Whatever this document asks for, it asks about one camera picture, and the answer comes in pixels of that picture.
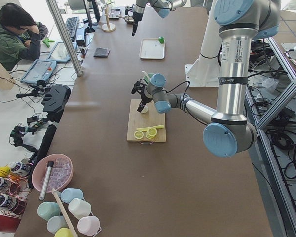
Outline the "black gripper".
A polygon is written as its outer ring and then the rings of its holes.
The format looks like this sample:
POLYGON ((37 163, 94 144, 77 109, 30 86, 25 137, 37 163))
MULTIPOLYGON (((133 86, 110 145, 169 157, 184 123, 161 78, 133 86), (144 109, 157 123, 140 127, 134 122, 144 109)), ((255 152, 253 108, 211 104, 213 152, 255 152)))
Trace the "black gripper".
POLYGON ((133 4, 132 6, 127 6, 125 8, 125 14, 128 15, 129 12, 132 12, 132 18, 134 20, 132 36, 135 36, 135 33, 137 32, 138 23, 142 20, 144 10, 144 6, 138 6, 137 4, 133 4))
POLYGON ((138 112, 141 112, 143 110, 143 108, 145 108, 146 103, 149 103, 152 101, 152 98, 145 95, 146 86, 147 86, 147 82, 144 79, 140 79, 139 81, 137 81, 134 84, 134 86, 131 90, 131 94, 135 94, 137 92, 141 96, 141 102, 137 108, 138 112))

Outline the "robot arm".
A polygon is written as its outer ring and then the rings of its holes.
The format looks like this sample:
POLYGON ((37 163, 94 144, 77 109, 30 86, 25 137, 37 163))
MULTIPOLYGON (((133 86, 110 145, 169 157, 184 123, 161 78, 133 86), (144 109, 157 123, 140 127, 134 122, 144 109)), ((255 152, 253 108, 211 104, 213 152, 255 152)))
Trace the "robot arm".
POLYGON ((165 18, 170 11, 183 7, 186 3, 186 0, 136 0, 135 4, 125 8, 125 15, 132 12, 131 17, 134 20, 132 36, 134 36, 137 31, 138 24, 143 18, 147 5, 151 6, 161 18, 165 18))
POLYGON ((209 18, 218 24, 220 37, 218 97, 210 108, 187 94, 165 89, 165 76, 154 74, 148 83, 136 82, 132 93, 141 96, 138 111, 153 101, 159 113, 179 108, 205 125, 203 142, 218 157, 245 151, 256 140, 256 130, 243 113, 252 40, 268 38, 278 32, 281 3, 278 0, 215 0, 209 18))

